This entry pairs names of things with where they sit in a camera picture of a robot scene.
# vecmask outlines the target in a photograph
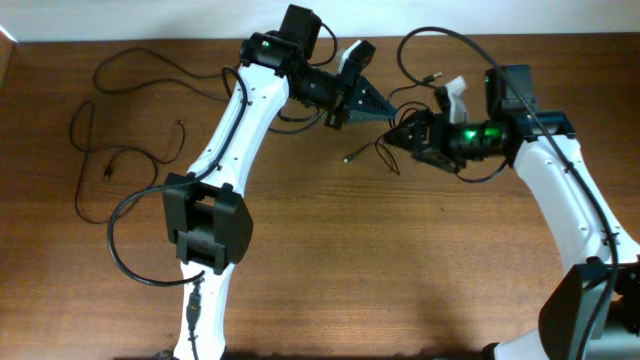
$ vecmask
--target wooden table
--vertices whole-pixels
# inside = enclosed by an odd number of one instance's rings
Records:
[[[591,174],[627,231],[640,237],[640,66],[638,35],[474,37],[502,63],[528,63],[543,109],[564,110],[578,131]],[[341,39],[346,46],[353,39]],[[395,64],[398,38],[375,38],[364,74],[381,91],[408,84]],[[7,359],[113,359],[173,348],[182,289],[129,280],[113,264],[105,227],[74,213],[82,154],[68,140],[76,107],[97,105],[94,144],[124,143],[179,160],[184,173],[213,134],[225,105],[177,85],[103,95],[95,66],[129,46],[153,48],[200,73],[235,64],[239,40],[18,44],[0,90],[0,354]],[[320,40],[316,57],[328,56]],[[471,118],[484,120],[479,56],[455,40],[412,40],[414,74],[464,75]],[[179,76],[142,55],[102,75],[109,86]],[[219,80],[194,81],[223,95]],[[422,89],[394,100],[435,104]],[[290,107],[293,113],[303,111]],[[86,135],[86,117],[77,129]],[[269,134],[256,157],[246,201],[255,222],[247,255],[231,282],[225,334],[231,351],[260,354],[425,355],[479,350],[537,324],[562,277],[544,219],[513,171],[469,185],[393,150],[402,176],[374,151],[349,165],[344,155],[385,131],[384,123],[317,126],[298,136]],[[143,187],[152,168],[124,156],[102,179],[109,154],[90,159],[82,208],[106,218],[119,199]],[[472,164],[468,175],[499,159]],[[167,241],[159,196],[118,222],[117,245],[135,271],[181,276]]]

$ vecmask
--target brown wooden surface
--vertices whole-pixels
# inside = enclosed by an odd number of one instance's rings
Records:
[[[529,63],[544,109],[563,109],[584,158],[627,231],[640,237],[638,35],[476,37],[502,63]],[[397,38],[378,50],[365,74],[383,93],[407,84],[395,65]],[[150,288],[120,273],[105,227],[81,222],[73,194],[82,155],[68,123],[86,99],[97,103],[94,144],[126,143],[158,155],[187,141],[162,168],[184,173],[225,105],[175,85],[131,95],[92,89],[101,59],[144,45],[201,73],[234,64],[240,41],[18,44],[0,90],[0,354],[7,359],[112,359],[172,348],[182,289]],[[331,48],[321,40],[316,55]],[[464,75],[473,119],[485,119],[487,65],[444,37],[412,40],[410,71]],[[104,74],[111,86],[174,75],[134,55]],[[223,94],[218,80],[193,81]],[[425,90],[394,100],[424,100]],[[266,136],[251,170],[246,201],[255,221],[249,252],[231,282],[225,333],[230,350],[262,354],[393,355],[477,350],[536,326],[538,310],[561,279],[555,245],[537,205],[513,171],[468,185],[394,150],[402,176],[375,152],[345,165],[344,155],[374,139],[383,123],[318,126],[294,137]],[[79,124],[84,139],[86,118]],[[117,201],[151,176],[146,160],[123,157],[110,182],[108,155],[91,159],[82,207],[107,217]],[[468,175],[499,160],[474,164]],[[118,223],[127,264],[146,276],[179,277],[159,196]]]
[[[0,89],[4,84],[4,77],[9,66],[9,59],[13,50],[13,41],[0,32]]]

